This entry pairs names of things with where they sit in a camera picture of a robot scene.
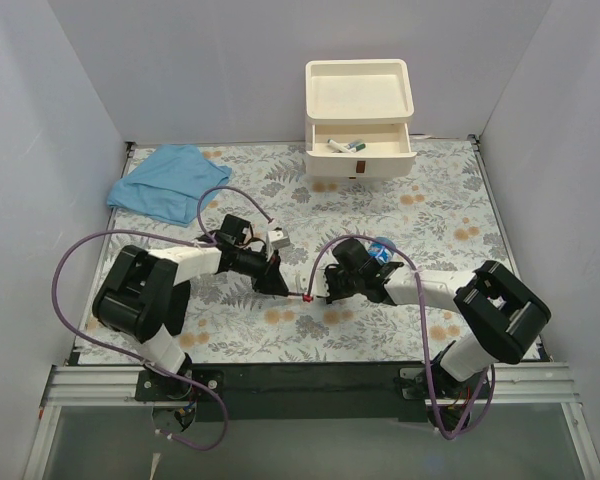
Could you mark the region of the white drawer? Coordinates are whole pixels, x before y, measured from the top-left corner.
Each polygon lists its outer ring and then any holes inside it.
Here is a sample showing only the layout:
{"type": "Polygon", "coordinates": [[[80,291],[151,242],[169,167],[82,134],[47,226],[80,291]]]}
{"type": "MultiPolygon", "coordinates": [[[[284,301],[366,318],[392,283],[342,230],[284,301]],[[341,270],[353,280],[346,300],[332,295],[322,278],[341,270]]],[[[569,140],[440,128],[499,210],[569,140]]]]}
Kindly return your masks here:
{"type": "Polygon", "coordinates": [[[408,175],[416,163],[406,124],[306,124],[306,172],[314,177],[392,179],[408,175]],[[363,141],[366,148],[341,153],[327,141],[346,147],[363,141]]]}

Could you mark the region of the green-capped white marker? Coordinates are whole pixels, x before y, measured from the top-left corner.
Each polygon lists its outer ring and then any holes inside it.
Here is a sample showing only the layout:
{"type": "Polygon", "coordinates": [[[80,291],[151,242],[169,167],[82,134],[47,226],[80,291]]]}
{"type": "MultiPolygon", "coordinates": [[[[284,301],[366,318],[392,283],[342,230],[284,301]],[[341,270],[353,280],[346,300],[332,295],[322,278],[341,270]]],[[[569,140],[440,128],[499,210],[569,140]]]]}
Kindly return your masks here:
{"type": "Polygon", "coordinates": [[[346,145],[346,148],[353,149],[354,152],[360,151],[366,148],[366,144],[363,141],[354,141],[346,145]]]}

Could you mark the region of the white marker blue cap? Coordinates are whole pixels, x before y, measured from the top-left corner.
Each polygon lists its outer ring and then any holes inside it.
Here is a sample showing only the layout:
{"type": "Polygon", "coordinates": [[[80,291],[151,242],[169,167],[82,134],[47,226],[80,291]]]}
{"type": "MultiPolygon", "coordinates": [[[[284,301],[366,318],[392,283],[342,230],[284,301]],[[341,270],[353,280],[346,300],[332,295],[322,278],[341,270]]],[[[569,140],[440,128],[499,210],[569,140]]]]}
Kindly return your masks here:
{"type": "Polygon", "coordinates": [[[333,148],[335,148],[336,150],[338,150],[339,152],[343,152],[343,153],[347,153],[347,152],[348,152],[348,150],[346,149],[346,147],[345,147],[345,146],[343,146],[343,145],[341,145],[341,144],[339,144],[339,143],[335,142],[335,141],[334,141],[334,140],[332,140],[332,139],[328,139],[327,143],[328,143],[328,144],[329,144],[331,147],[333,147],[333,148]]]}

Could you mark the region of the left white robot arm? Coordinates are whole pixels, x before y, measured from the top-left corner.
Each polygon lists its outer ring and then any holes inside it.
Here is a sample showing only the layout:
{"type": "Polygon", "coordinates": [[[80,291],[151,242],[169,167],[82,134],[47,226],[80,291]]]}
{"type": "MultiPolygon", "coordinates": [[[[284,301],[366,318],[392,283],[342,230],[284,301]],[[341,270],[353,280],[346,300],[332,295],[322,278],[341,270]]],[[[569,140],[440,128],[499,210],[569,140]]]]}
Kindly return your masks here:
{"type": "Polygon", "coordinates": [[[235,272],[251,279],[257,293],[286,297],[289,287],[280,271],[280,250],[290,245],[277,227],[264,238],[252,235],[250,222],[226,215],[222,225],[193,244],[144,250],[124,247],[116,257],[92,304],[92,313],[107,328],[134,343],[143,361],[160,373],[158,387],[173,400],[193,386],[186,370],[191,359],[178,344],[192,281],[205,275],[235,272]]]}

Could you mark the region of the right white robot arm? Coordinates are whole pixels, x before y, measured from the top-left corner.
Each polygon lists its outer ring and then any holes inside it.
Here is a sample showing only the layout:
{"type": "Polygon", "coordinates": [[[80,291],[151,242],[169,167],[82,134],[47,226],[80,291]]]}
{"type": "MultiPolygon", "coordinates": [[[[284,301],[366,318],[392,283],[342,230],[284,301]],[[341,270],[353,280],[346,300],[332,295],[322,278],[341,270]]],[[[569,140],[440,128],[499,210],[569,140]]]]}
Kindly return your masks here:
{"type": "Polygon", "coordinates": [[[423,374],[444,397],[495,363],[516,365],[551,319],[549,307],[502,263],[487,260],[469,271],[421,270],[386,239],[365,247],[348,237],[324,269],[326,301],[362,295],[390,306],[416,305],[459,314],[469,332],[454,340],[423,374]]]}

